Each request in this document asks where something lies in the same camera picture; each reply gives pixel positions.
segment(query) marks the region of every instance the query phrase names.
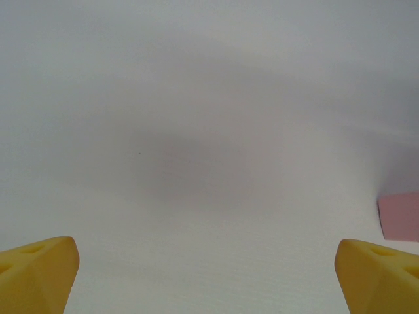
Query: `white surface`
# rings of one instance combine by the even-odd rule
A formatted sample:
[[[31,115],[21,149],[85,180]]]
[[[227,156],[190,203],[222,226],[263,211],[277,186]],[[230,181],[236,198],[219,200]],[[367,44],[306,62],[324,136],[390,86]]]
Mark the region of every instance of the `white surface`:
[[[156,3],[0,4],[0,249],[73,236],[66,313],[348,313],[341,239],[419,253],[419,3]]]

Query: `pink card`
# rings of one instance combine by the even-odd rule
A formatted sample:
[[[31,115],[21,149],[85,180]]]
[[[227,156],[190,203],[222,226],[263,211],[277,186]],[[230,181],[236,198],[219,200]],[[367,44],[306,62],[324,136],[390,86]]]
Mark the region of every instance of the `pink card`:
[[[378,199],[384,239],[419,242],[419,192]]]

